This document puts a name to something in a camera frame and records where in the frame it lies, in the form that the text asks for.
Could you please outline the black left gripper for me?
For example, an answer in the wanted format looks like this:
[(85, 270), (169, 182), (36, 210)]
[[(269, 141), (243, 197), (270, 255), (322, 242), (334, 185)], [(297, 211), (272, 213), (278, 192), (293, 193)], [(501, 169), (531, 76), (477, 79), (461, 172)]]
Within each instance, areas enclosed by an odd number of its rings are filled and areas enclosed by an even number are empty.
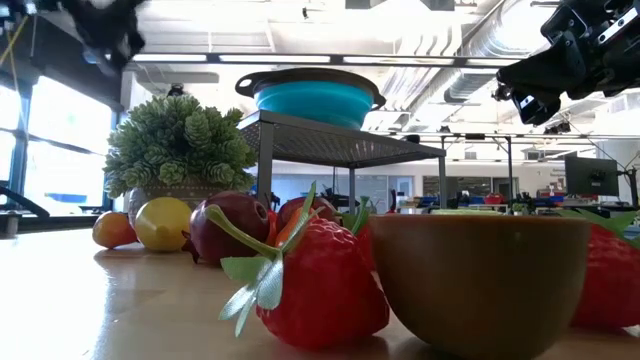
[(136, 9), (144, 0), (114, 0), (105, 7), (91, 1), (63, 0), (84, 44), (85, 60), (100, 70), (123, 70), (145, 46)]

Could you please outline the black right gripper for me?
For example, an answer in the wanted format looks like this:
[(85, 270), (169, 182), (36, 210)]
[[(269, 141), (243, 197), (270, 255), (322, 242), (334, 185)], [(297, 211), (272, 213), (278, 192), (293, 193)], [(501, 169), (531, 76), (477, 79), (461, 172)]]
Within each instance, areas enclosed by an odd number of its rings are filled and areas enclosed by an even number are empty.
[[(638, 29), (624, 30), (604, 46), (597, 44), (598, 35), (592, 29), (583, 38), (589, 44), (590, 68), (582, 84), (582, 97), (597, 92), (612, 97), (639, 87)], [(547, 50), (501, 68), (497, 79), (514, 89), (511, 100), (521, 122), (542, 125), (559, 111), (560, 98), (542, 101), (523, 92), (562, 93), (580, 84), (585, 79), (581, 46), (571, 32), (563, 32)]]

